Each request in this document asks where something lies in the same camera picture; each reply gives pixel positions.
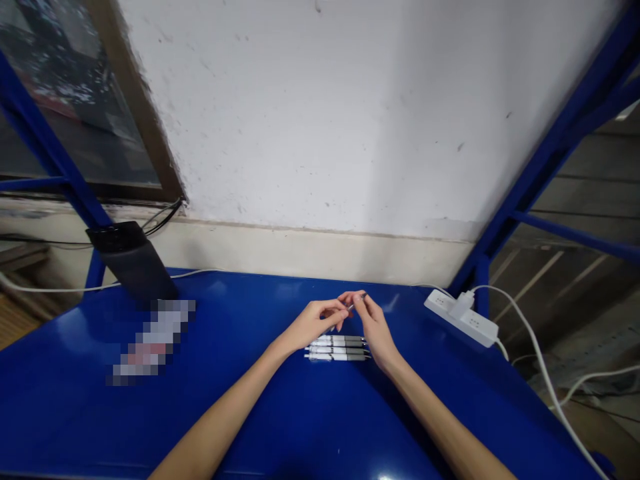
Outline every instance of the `blue metal bar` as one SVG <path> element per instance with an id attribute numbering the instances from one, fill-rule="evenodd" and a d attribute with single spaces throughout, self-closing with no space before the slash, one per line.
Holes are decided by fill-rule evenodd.
<path id="1" fill-rule="evenodd" d="M 0 52 L 0 100 L 7 120 L 32 150 L 46 172 L 51 176 L 64 177 L 68 180 L 69 184 L 61 184 L 61 190 L 87 226 L 111 225 L 111 219 L 2 52 Z"/>
<path id="2" fill-rule="evenodd" d="M 482 255 L 475 266 L 475 279 L 473 286 L 489 284 L 489 266 L 491 262 L 488 256 Z M 489 289 L 475 291 L 475 310 L 484 318 L 489 318 Z"/>
<path id="3" fill-rule="evenodd" d="M 0 181 L 0 191 L 26 190 L 46 187 L 49 185 L 60 185 L 67 181 L 64 177 L 49 177 L 44 179 L 20 179 Z"/>
<path id="4" fill-rule="evenodd" d="M 621 258 L 622 260 L 640 264 L 640 248 L 638 247 L 602 240 L 601 238 L 589 233 L 584 233 L 580 230 L 565 227 L 564 225 L 542 220 L 541 218 L 522 212 L 513 212 L 511 216 L 518 222 L 526 223 L 527 225 L 540 230 L 580 243 L 588 248 L 600 250 L 604 253 L 608 253 L 609 255 L 613 255 L 614 257 Z"/>
<path id="5" fill-rule="evenodd" d="M 89 264 L 89 272 L 87 273 L 87 281 L 85 282 L 85 288 L 95 288 L 100 287 L 105 278 L 105 271 L 107 270 L 107 266 L 102 262 L 100 258 L 100 252 L 98 250 L 93 249 L 93 254 L 91 255 L 91 263 Z M 97 293 L 99 290 L 85 292 L 83 298 L 88 298 L 92 294 Z"/>
<path id="6" fill-rule="evenodd" d="M 580 142 L 585 135 L 600 128 L 602 124 L 614 118 L 638 99 L 640 99 L 640 77 L 634 78 L 626 87 L 612 94 L 604 104 L 576 123 L 564 136 L 562 144 L 574 145 Z"/>
<path id="7" fill-rule="evenodd" d="M 531 209 L 575 148 L 561 142 L 566 132 L 606 102 L 639 56 L 640 2 L 632 2 L 451 282 L 452 295 L 469 286 L 480 256 L 492 260 L 501 250 L 518 226 L 512 212 Z"/>

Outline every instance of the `black holder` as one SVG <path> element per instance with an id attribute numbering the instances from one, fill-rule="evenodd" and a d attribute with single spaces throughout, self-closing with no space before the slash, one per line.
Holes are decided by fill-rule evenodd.
<path id="1" fill-rule="evenodd" d="M 87 229 L 100 258 L 137 301 L 175 300 L 176 288 L 155 248 L 134 221 Z"/>

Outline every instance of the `white power strip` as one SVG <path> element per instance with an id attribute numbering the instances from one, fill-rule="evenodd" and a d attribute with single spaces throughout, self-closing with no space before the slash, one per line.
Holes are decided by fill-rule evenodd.
<path id="1" fill-rule="evenodd" d="M 460 319 L 452 317 L 450 312 L 458 301 L 434 289 L 425 300 L 425 307 L 458 330 L 462 330 L 482 346 L 492 346 L 498 338 L 498 326 L 471 309 L 466 310 Z"/>

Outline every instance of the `blue metal table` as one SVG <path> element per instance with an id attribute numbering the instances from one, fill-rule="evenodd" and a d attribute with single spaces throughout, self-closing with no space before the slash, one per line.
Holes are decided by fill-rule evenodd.
<path id="1" fill-rule="evenodd" d="M 424 308 L 424 289 L 218 272 L 177 284 L 197 301 L 195 320 L 164 374 L 139 385 L 105 382 L 149 321 L 119 287 L 0 352 L 0 472 L 148 476 L 308 301 L 363 287 L 416 372 L 518 478 L 597 478 L 500 352 L 460 338 Z M 343 332 L 361 334 L 360 320 Z M 217 477 L 453 478 L 373 361 L 312 363 L 302 352 L 271 380 Z"/>

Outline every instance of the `blue metal frame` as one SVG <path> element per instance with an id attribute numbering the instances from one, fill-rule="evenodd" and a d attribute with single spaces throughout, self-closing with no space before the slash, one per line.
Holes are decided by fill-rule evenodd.
<path id="1" fill-rule="evenodd" d="M 634 247 L 598 239 L 528 212 L 582 138 L 640 99 L 640 78 L 625 84 L 639 62 L 640 3 L 634 1 L 456 274 L 449 286 L 452 295 L 478 283 L 478 269 L 484 270 L 484 262 L 495 258 L 521 222 L 638 263 L 639 250 Z"/>
<path id="2" fill-rule="evenodd" d="M 88 227 L 111 225 L 111 219 L 1 51 L 0 107 L 8 122 L 51 176 L 47 179 L 0 182 L 0 190 L 30 189 L 55 184 L 60 186 Z"/>

